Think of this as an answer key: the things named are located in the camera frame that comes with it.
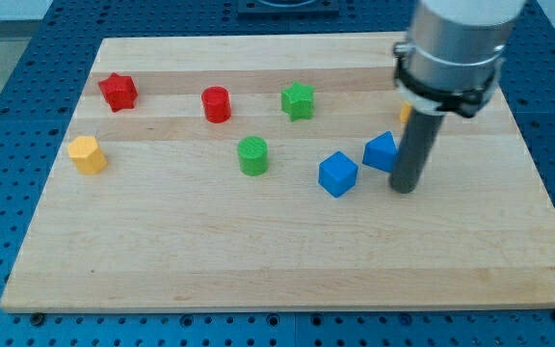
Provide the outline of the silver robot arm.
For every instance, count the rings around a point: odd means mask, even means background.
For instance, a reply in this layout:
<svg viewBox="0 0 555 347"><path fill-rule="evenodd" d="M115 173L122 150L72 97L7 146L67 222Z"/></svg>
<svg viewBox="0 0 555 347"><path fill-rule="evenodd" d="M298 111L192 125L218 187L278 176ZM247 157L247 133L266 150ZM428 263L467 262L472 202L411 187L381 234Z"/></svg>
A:
<svg viewBox="0 0 555 347"><path fill-rule="evenodd" d="M394 83L413 110L474 117L498 87L524 0L420 0L393 47Z"/></svg>

